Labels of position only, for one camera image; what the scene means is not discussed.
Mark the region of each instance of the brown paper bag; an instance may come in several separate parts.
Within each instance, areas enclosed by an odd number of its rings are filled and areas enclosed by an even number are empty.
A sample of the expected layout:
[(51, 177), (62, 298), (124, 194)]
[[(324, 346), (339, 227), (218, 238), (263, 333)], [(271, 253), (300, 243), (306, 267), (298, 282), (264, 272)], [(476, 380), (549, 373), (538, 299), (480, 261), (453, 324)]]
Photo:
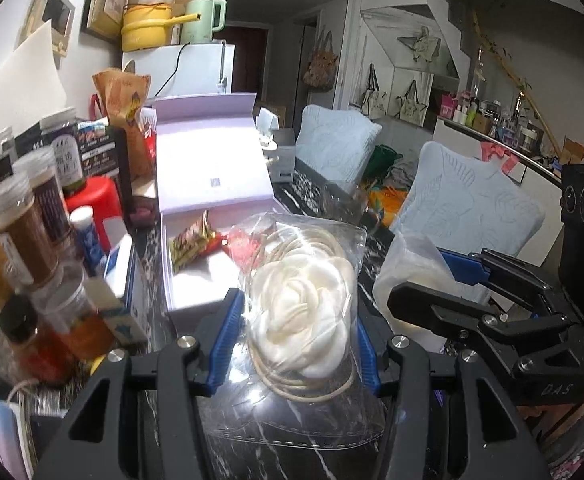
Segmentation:
[(130, 176), (153, 174), (152, 163), (139, 126), (140, 109), (147, 99), (150, 76), (121, 72), (110, 68), (92, 76), (109, 118), (110, 126), (123, 128), (127, 133), (127, 152), (130, 159)]

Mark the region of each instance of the wooden door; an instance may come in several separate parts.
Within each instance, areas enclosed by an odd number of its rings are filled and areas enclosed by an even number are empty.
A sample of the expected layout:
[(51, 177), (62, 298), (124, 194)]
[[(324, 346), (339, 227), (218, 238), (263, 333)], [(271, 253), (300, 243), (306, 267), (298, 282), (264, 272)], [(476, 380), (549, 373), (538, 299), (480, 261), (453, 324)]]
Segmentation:
[(214, 32), (215, 40), (235, 45), (232, 92), (250, 92), (261, 98), (267, 29), (225, 27)]

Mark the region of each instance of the white cloth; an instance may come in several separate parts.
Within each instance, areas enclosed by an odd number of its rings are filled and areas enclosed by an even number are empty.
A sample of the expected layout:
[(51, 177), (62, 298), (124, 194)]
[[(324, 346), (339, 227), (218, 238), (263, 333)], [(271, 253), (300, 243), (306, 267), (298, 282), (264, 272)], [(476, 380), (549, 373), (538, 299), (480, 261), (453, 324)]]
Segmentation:
[(296, 156), (327, 180), (358, 182), (381, 126), (359, 112), (309, 105), (303, 110)]
[[(518, 189), (498, 165), (427, 142), (414, 185), (390, 229), (418, 231), (437, 247), (461, 254), (486, 248), (517, 256), (545, 217), (543, 207)], [(484, 286), (461, 288), (466, 300), (488, 300)]]

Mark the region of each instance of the white jar lid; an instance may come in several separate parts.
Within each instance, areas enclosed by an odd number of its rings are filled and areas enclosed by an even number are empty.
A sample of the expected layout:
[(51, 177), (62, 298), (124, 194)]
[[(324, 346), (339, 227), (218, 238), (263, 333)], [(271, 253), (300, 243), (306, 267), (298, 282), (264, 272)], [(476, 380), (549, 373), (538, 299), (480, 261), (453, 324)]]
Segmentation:
[(26, 173), (16, 173), (0, 183), (0, 214), (22, 202), (32, 192)]
[(27, 173), (31, 180), (41, 173), (53, 168), (56, 171), (56, 157), (51, 146), (43, 146), (38, 150), (23, 155), (12, 165), (14, 173)]
[(94, 223), (94, 209), (91, 205), (81, 206), (70, 214), (70, 222), (78, 230), (87, 229)]
[(61, 124), (69, 123), (76, 120), (76, 108), (69, 107), (56, 112), (55, 114), (44, 117), (40, 120), (38, 125), (41, 130), (49, 130), (54, 126), (60, 126)]

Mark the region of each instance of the orange fabric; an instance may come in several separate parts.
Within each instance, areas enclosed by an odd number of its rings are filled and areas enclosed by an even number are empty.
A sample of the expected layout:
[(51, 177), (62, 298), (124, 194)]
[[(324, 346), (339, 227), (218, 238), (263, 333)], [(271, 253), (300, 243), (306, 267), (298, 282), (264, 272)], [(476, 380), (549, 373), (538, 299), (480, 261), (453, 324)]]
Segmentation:
[(383, 225), (389, 227), (401, 210), (407, 196), (408, 192), (405, 190), (393, 187), (375, 187), (369, 192), (368, 205), (379, 213)]

